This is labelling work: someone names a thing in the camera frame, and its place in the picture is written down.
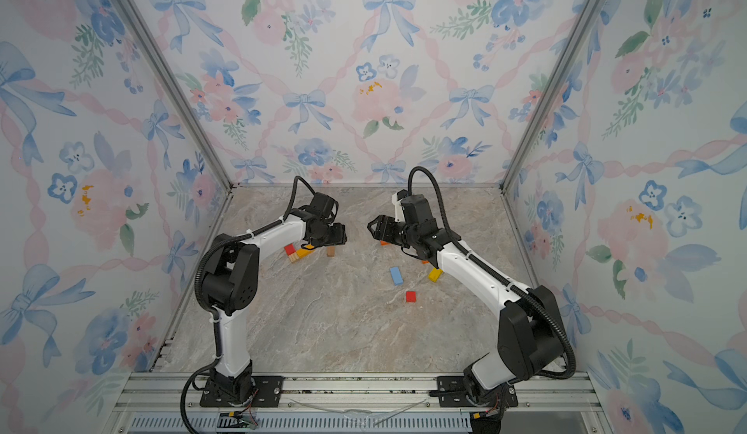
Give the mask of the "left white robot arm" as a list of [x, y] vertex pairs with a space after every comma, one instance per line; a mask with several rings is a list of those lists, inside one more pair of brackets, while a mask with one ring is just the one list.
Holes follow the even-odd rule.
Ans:
[[196, 271], [194, 292], [210, 314], [215, 341], [215, 363], [211, 379], [222, 385], [251, 380], [245, 311], [259, 289], [260, 266], [286, 246], [301, 241], [314, 249], [344, 245], [342, 223], [293, 211], [287, 218], [243, 235], [220, 235], [202, 256]]

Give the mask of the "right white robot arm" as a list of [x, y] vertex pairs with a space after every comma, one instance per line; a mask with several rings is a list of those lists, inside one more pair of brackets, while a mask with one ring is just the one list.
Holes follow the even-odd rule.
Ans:
[[380, 215], [367, 229], [377, 241], [397, 245], [404, 252], [412, 250], [416, 259], [456, 278], [495, 315], [494, 350], [465, 370], [473, 389], [488, 392], [535, 376], [567, 380], [576, 374], [573, 346], [563, 330], [556, 299], [546, 287], [532, 288], [505, 276], [434, 219], [408, 223]]

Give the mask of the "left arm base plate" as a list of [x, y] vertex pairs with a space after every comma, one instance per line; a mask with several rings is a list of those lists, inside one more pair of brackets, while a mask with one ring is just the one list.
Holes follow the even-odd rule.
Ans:
[[284, 377], [243, 376], [224, 377], [220, 373], [209, 376], [200, 398], [202, 408], [277, 408], [280, 403]]

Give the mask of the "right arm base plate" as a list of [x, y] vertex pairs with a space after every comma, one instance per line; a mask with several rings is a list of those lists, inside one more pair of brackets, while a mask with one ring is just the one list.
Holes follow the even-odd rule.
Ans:
[[437, 388], [429, 392], [442, 408], [474, 408], [490, 410], [519, 406], [515, 387], [503, 383], [493, 389], [483, 389], [472, 377], [440, 376]]

